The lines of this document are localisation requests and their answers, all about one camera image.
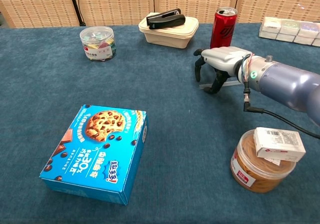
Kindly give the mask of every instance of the blue carpet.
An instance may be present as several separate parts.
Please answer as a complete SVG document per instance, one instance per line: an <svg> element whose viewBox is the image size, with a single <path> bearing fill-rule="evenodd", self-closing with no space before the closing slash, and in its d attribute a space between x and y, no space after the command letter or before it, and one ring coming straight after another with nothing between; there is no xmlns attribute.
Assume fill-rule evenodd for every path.
<svg viewBox="0 0 320 224"><path fill-rule="evenodd" d="M89 61L83 27L0 29L0 223L320 223L320 141L268 194L245 190L229 163L241 135L257 126L290 129L242 112L243 87L199 90L193 52L207 48L200 25L186 49L148 44L136 26L115 26L116 57ZM237 24L232 45L320 73L320 49L258 38ZM206 68L201 83L213 81ZM304 113L252 92L268 108L320 133ZM127 207L53 192L39 173L83 104L146 110L149 132Z"/></svg>

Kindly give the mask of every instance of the black stapler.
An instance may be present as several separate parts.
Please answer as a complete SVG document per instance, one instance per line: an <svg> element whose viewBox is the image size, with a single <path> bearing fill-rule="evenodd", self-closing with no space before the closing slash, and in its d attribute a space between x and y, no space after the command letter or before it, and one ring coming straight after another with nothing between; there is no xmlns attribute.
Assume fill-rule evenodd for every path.
<svg viewBox="0 0 320 224"><path fill-rule="evenodd" d="M148 16L146 23L149 29L169 28L184 24L186 18L179 8Z"/></svg>

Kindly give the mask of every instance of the red can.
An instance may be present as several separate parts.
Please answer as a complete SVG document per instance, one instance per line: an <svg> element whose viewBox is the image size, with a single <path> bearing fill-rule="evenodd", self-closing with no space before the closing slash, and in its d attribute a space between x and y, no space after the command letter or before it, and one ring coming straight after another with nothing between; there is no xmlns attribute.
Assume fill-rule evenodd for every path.
<svg viewBox="0 0 320 224"><path fill-rule="evenodd" d="M232 7L221 7L216 10L210 48L230 46L237 13L238 11Z"/></svg>

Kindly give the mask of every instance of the white box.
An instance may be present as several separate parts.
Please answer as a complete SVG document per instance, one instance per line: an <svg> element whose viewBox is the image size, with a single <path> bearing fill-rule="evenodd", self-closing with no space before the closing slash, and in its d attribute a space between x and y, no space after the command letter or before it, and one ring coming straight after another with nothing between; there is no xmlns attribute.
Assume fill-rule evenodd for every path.
<svg viewBox="0 0 320 224"><path fill-rule="evenodd" d="M299 30L300 30L300 24L298 21L295 21L292 19L281 20L281 29L279 33L296 36Z"/></svg>
<svg viewBox="0 0 320 224"><path fill-rule="evenodd" d="M256 128L254 131L256 155L298 162L306 153L298 132L273 128Z"/></svg>
<svg viewBox="0 0 320 224"><path fill-rule="evenodd" d="M313 43L312 43L313 46L317 46L317 47L320 47L320 38L316 38Z"/></svg>
<svg viewBox="0 0 320 224"><path fill-rule="evenodd" d="M259 37L276 39L277 33L270 33L270 32L266 32L266 31L262 31L262 28L263 28L263 26L261 25L260 30L259 30Z"/></svg>
<svg viewBox="0 0 320 224"><path fill-rule="evenodd" d="M262 31L269 33L279 33L281 28L281 19L275 17L264 17L262 22Z"/></svg>
<svg viewBox="0 0 320 224"><path fill-rule="evenodd" d="M300 30L298 36L305 38L316 38L319 34L318 25L312 22L300 21Z"/></svg>
<svg viewBox="0 0 320 224"><path fill-rule="evenodd" d="M318 28L319 28L319 34L318 34L318 36L316 37L316 38L320 38L320 23L315 23L317 26L318 26Z"/></svg>
<svg viewBox="0 0 320 224"><path fill-rule="evenodd" d="M296 36L293 42L311 45L314 42L314 40L315 40L314 38L305 38L301 36Z"/></svg>
<svg viewBox="0 0 320 224"><path fill-rule="evenodd" d="M276 40L286 41L286 42L293 42L295 39L294 35L288 35L283 33L278 33Z"/></svg>

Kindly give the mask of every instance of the jar lid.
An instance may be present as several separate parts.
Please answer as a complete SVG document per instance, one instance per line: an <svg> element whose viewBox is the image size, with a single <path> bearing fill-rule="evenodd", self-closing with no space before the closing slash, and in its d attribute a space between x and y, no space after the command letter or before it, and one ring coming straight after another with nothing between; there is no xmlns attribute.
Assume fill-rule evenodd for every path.
<svg viewBox="0 0 320 224"><path fill-rule="evenodd" d="M154 15L158 13L149 13L147 16ZM183 25L171 27L171 28L161 28L161 29L149 29L147 25L147 19L144 18L139 23L139 30L143 33L157 34L173 38L191 38L196 30L198 29L199 22L196 18L186 16Z"/></svg>
<svg viewBox="0 0 320 224"><path fill-rule="evenodd" d="M254 132L254 130L250 130L244 133L237 146L239 157L245 166L263 178L285 178L296 167L296 163L281 160L280 164L277 165L264 158L257 157Z"/></svg>
<svg viewBox="0 0 320 224"><path fill-rule="evenodd" d="M113 37L114 31L106 26L93 26L80 32L80 38L85 43L100 43Z"/></svg>

